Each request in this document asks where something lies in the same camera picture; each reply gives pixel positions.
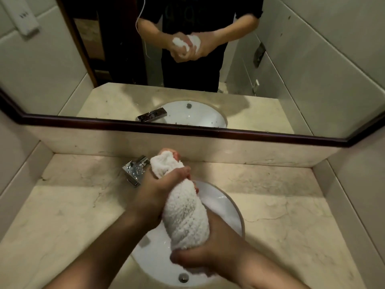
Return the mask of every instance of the white towel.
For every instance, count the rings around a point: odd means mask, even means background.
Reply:
[[[150,162],[152,172],[157,178],[184,166],[181,161],[174,159],[170,151],[152,157]],[[207,212],[191,180],[183,180],[171,191],[164,206],[162,219],[171,238],[171,250],[197,247],[209,238]]]
[[[198,53],[199,48],[201,47],[201,39],[197,37],[196,35],[188,35],[188,38],[190,39],[192,45],[196,46],[195,53]],[[186,51],[188,52],[190,50],[190,47],[187,43],[185,43],[183,40],[181,40],[179,37],[175,37],[172,39],[173,44],[175,44],[178,47],[186,47]]]

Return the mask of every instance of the forearm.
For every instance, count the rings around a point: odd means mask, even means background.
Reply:
[[[45,289],[105,289],[146,230],[139,216],[124,212]]]
[[[149,20],[139,18],[138,20],[138,31],[141,37],[148,43],[158,47],[167,48],[170,34],[161,32],[154,23]]]
[[[246,14],[225,28],[214,31],[219,45],[237,40],[258,27],[259,19],[253,14]]]
[[[237,279],[241,288],[310,289],[254,249],[244,258]]]

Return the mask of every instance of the mirror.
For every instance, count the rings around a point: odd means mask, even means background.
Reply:
[[[25,1],[0,86],[26,113],[345,139],[385,111],[377,0]]]

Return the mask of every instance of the sink drain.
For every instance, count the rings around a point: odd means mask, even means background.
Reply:
[[[181,273],[179,274],[178,280],[181,283],[186,283],[189,281],[189,275],[187,275],[186,273]]]

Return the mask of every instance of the sink basin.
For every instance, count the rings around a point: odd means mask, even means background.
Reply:
[[[224,117],[212,107],[195,101],[174,101],[163,106],[167,116],[154,122],[200,127],[226,128]]]
[[[244,237],[243,218],[232,199],[209,183],[196,181],[196,185],[200,190],[198,196],[202,203],[221,216],[232,229]],[[157,228],[142,238],[131,255],[144,272],[169,286],[194,287],[212,282],[217,278],[217,276],[207,277],[202,269],[192,273],[173,264],[169,259],[170,244],[171,240],[161,222]],[[180,281],[181,274],[185,276],[184,281],[188,280],[187,282]]]

